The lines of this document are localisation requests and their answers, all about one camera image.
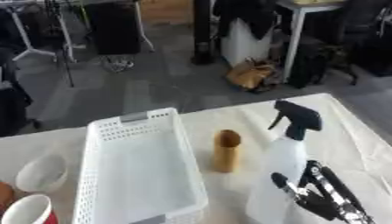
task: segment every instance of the spray bottle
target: spray bottle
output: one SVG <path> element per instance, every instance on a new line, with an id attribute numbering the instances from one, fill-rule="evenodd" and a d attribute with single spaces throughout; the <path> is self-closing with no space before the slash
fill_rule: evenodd
<path id="1" fill-rule="evenodd" d="M 272 142 L 266 150 L 259 175 L 247 204 L 247 215 L 261 224 L 282 224 L 291 199 L 277 189 L 271 181 L 271 174 L 282 173 L 288 181 L 298 185 L 307 164 L 307 154 L 303 142 L 306 130 L 321 130 L 318 112 L 298 106 L 288 101 L 277 101 L 279 111 L 269 130 L 282 118 L 290 121 L 284 136 Z"/>

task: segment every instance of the brown handbag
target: brown handbag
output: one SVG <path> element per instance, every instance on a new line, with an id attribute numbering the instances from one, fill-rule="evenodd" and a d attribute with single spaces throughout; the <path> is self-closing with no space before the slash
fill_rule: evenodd
<path id="1" fill-rule="evenodd" d="M 266 84 L 267 79 L 275 73 L 275 67 L 268 61 L 256 62 L 253 59 L 245 59 L 242 63 L 233 67 L 227 74 L 227 79 L 234 85 L 248 91 L 271 89 L 273 85 Z"/>

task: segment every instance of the white box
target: white box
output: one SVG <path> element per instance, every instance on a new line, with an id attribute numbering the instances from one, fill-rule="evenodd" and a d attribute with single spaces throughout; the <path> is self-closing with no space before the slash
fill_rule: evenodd
<path id="1" fill-rule="evenodd" d="M 232 67 L 246 58 L 265 60 L 269 56 L 271 39 L 272 29 L 259 40 L 253 36 L 247 24 L 236 19 L 231 24 L 228 36 L 222 39 L 222 56 Z"/>
<path id="2" fill-rule="evenodd" d="M 88 125 L 73 224 L 193 224 L 206 206 L 175 108 Z"/>

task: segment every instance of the white mug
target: white mug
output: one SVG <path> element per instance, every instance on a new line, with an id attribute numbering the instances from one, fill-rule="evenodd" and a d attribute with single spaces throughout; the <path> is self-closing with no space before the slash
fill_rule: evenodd
<path id="1" fill-rule="evenodd" d="M 33 194 L 12 204 L 1 224 L 59 224 L 52 202 L 44 194 Z"/>

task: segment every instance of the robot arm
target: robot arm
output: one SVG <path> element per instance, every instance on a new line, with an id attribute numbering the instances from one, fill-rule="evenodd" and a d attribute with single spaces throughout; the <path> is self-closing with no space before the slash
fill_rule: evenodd
<path id="1" fill-rule="evenodd" d="M 280 173 L 271 175 L 275 185 L 288 193 L 302 208 L 332 221 L 335 218 L 347 224 L 375 224 L 353 193 L 329 169 L 316 161 L 309 161 L 299 187 L 288 182 Z M 315 185 L 322 195 L 305 187 Z"/>

